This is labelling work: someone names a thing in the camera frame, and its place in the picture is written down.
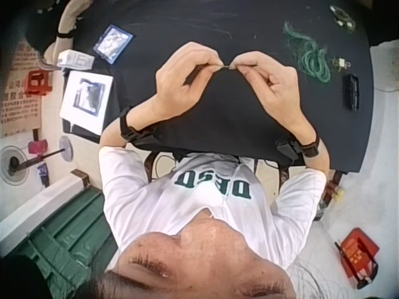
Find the sleeve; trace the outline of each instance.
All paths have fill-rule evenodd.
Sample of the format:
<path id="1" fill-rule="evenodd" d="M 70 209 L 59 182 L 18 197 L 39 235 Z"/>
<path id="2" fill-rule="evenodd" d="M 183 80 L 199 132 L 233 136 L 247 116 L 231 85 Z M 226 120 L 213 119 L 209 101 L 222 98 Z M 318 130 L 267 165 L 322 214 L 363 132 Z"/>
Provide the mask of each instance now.
<path id="1" fill-rule="evenodd" d="M 129 234 L 142 227 L 148 215 L 150 206 L 144 188 L 148 185 L 147 175 L 139 155 L 129 149 L 104 147 L 99 152 L 99 161 L 104 214 L 121 247 Z"/>
<path id="2" fill-rule="evenodd" d="M 287 268 L 305 246 L 317 205 L 326 183 L 325 174 L 305 169 L 284 183 L 271 205 L 274 234 L 271 241 L 277 248 L 277 261 Z"/>

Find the pink object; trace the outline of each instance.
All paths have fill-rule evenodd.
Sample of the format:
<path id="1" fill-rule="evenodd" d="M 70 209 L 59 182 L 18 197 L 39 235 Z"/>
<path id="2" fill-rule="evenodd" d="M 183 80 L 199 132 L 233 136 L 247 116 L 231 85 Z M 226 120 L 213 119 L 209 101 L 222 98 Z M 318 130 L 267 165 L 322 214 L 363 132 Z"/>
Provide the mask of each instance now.
<path id="1" fill-rule="evenodd" d="M 27 144 L 29 154 L 36 154 L 42 156 L 48 148 L 47 140 L 31 141 Z"/>

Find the eyelash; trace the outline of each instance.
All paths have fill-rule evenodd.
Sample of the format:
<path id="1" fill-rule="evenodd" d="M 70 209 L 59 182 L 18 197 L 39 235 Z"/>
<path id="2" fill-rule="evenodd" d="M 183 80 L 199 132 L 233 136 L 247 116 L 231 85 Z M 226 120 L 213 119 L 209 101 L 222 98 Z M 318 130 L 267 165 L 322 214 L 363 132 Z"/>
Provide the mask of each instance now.
<path id="1" fill-rule="evenodd" d="M 148 256 L 143 258 L 142 255 L 139 255 L 138 257 L 135 257 L 131 263 L 141 265 L 161 277 L 166 277 L 166 267 L 161 262 L 152 262 Z"/>
<path id="2" fill-rule="evenodd" d="M 280 283 L 273 283 L 265 286 L 258 286 L 251 291 L 244 293 L 244 296 L 250 298 L 263 297 L 272 294 L 284 293 L 284 289 Z"/>

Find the white box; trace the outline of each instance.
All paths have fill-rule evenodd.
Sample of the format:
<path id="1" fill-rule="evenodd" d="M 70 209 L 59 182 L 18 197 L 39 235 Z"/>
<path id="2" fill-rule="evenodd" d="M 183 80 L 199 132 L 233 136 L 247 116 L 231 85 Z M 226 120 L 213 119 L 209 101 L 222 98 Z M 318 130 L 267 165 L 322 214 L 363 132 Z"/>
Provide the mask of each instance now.
<path id="1" fill-rule="evenodd" d="M 71 71 L 60 117 L 101 135 L 112 80 L 111 76 Z"/>
<path id="2" fill-rule="evenodd" d="M 94 57 L 74 50 L 66 50 L 58 55 L 57 66 L 73 70 L 91 70 Z"/>

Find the black table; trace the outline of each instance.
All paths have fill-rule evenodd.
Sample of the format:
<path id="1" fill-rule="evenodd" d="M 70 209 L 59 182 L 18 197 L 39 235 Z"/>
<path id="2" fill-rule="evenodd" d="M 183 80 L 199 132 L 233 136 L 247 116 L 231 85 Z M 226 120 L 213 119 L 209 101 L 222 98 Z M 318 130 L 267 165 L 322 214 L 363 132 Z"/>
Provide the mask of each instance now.
<path id="1" fill-rule="evenodd" d="M 373 73 L 366 33 L 348 1 L 313 0 L 96 0 L 78 24 L 74 49 L 96 56 L 92 72 L 114 77 L 104 127 L 127 105 L 138 105 L 155 93 L 155 72 L 181 45 L 193 40 L 219 52 L 229 64 L 250 50 L 265 52 L 296 66 L 282 34 L 285 21 L 328 48 L 332 79 L 324 84 L 299 73 L 301 105 L 327 145 L 331 168 L 359 172 L 367 148 L 373 110 Z M 345 9 L 357 23 L 352 34 L 340 28 L 329 4 Z M 118 60 L 109 65 L 92 50 L 109 24 L 135 35 Z M 345 107 L 343 73 L 331 64 L 345 58 L 360 80 L 360 109 Z M 99 141 L 84 129 L 72 132 Z M 179 118 L 159 124 L 157 144 L 144 150 L 184 149 L 277 161 L 291 161 L 275 147 L 288 137 L 262 109 L 237 71 L 222 70 L 211 79 L 201 101 Z"/>

